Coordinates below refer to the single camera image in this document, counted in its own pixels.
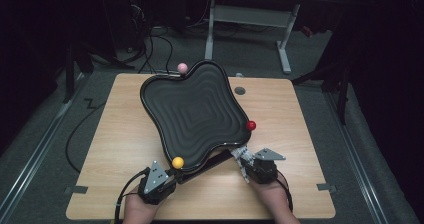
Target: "black tray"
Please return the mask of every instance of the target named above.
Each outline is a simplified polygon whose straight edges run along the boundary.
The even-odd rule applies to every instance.
[[[153,76],[141,86],[140,97],[159,131],[168,164],[182,157],[182,172],[199,170],[215,149],[237,148],[250,139],[249,119],[215,62],[198,62],[183,76]]]

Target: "background table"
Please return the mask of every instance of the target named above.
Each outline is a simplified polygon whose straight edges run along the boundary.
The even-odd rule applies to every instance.
[[[139,97],[150,75],[120,74],[112,87],[77,186],[67,209],[70,219],[113,219],[116,199],[125,183],[154,160],[168,168],[159,134]],[[308,133],[296,94],[289,80],[229,78],[231,87],[243,87],[236,99],[257,129],[248,142],[251,152],[268,147],[287,157],[277,161],[293,195],[298,218],[331,218],[334,205]],[[138,179],[130,186],[138,184]],[[270,219],[234,159],[177,185],[156,219]]]

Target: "light wood tabletop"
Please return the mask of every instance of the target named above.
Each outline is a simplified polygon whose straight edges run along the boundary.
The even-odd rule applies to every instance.
[[[127,181],[157,160],[168,169],[156,126],[140,101],[146,74],[119,74],[86,157],[66,215],[73,220],[111,220],[115,203]],[[328,191],[317,184],[325,179],[293,86],[285,79],[230,77],[234,94],[250,120],[257,124],[247,146],[255,153],[265,147],[286,160],[276,161],[286,176],[298,218],[332,218]],[[129,190],[139,183],[130,185]],[[157,220],[270,219],[234,160],[229,159],[200,176],[177,185],[160,208]]]

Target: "gray carpet floor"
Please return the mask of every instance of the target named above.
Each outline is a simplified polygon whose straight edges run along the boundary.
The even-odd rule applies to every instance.
[[[243,30],[228,28],[217,30],[214,60],[224,66],[229,76],[242,73],[247,77],[294,79],[314,69],[331,37],[331,33],[323,33],[308,38],[302,33],[293,32],[287,45],[292,73],[286,75],[282,73],[275,47],[275,41],[278,40],[281,30],[266,29],[257,33],[257,30],[252,31],[253,28],[256,27],[246,27]],[[164,33],[161,37],[172,43],[170,70],[176,70],[176,65],[180,62],[192,65],[203,59],[206,37],[204,28],[190,29],[185,34],[161,28],[155,29],[154,32]],[[163,70],[171,46],[161,38],[153,37],[152,41],[154,52],[149,63],[155,71]],[[119,52],[120,58],[129,55],[124,51]],[[142,58],[131,63],[136,67],[134,70],[96,65],[95,71],[86,79],[85,85],[80,89],[59,126],[51,147],[14,208],[9,223],[110,223],[110,220],[67,219],[65,212],[71,196],[65,190],[75,185],[78,174],[66,160],[65,147],[78,124],[93,110],[90,109],[88,100],[92,101],[91,107],[100,106],[107,100],[115,76],[122,72],[137,72],[144,60],[145,58]],[[142,72],[150,72],[149,67],[146,66]],[[20,135],[0,159],[1,200],[7,197],[50,122],[63,105],[64,75],[62,74],[57,81],[58,89],[38,107]],[[327,183],[337,188],[337,191],[331,194],[336,216],[326,220],[302,219],[301,222],[375,223],[349,161],[339,122],[328,103],[328,95],[321,92],[319,84],[319,81],[309,81],[296,86],[295,90]],[[95,111],[81,124],[69,141],[69,156],[78,168],[83,165],[101,113],[102,108]],[[344,128],[347,129],[361,157],[383,207],[387,223],[419,223],[403,198],[396,179],[369,132],[352,88],[349,89],[346,120],[347,125]]]

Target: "human hand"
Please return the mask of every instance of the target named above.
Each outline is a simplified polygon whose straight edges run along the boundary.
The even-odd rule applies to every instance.
[[[123,224],[149,224],[153,221],[159,205],[150,205],[144,203],[144,201],[137,194],[138,185],[131,190],[125,197],[125,210],[124,210],[124,222]]]
[[[288,189],[288,184],[283,175],[279,172],[277,178]],[[300,223],[289,208],[288,197],[283,187],[277,181],[269,184],[258,184],[250,180],[250,185],[255,190],[258,198],[267,207],[277,224]]]

